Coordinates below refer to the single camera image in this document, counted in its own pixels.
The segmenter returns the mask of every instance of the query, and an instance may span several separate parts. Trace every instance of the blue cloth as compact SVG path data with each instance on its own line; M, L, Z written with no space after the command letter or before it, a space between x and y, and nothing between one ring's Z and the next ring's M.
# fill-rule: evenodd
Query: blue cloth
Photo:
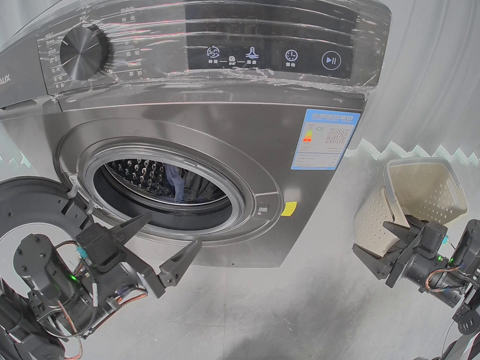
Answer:
M163 164L165 166L165 174L168 183L175 188L175 202L183 201L183 189L185 187L185 179L180 176L180 167L176 165Z

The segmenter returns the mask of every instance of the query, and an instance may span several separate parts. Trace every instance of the laundry basket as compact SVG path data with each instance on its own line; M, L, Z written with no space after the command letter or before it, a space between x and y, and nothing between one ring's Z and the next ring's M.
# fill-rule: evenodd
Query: laundry basket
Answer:
M374 188L355 215L357 244L383 256L398 238L384 221L408 227L405 215L448 224L467 212L467 199L450 163L441 157L391 160L384 186Z

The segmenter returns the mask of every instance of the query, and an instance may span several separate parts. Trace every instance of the qr code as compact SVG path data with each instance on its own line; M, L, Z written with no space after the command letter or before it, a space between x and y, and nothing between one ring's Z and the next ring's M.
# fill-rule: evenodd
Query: qr code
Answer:
M327 138L325 139L326 144L343 144L347 141L349 136L349 128L330 128L328 130Z

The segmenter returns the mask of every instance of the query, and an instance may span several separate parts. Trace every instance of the timer icon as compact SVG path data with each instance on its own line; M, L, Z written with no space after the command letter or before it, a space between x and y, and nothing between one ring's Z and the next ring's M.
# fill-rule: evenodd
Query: timer icon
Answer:
M294 49L289 49L288 51L285 52L285 59L287 59L289 62L294 62L298 58L299 58L299 54Z

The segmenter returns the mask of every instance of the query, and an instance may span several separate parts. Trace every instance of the aux logo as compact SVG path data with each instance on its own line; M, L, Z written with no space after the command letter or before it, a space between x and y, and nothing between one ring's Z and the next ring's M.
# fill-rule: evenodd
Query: aux logo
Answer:
M3 77L0 79L0 86L1 86L2 84L5 84L5 83L9 82L9 81L10 81L10 74L3 76Z

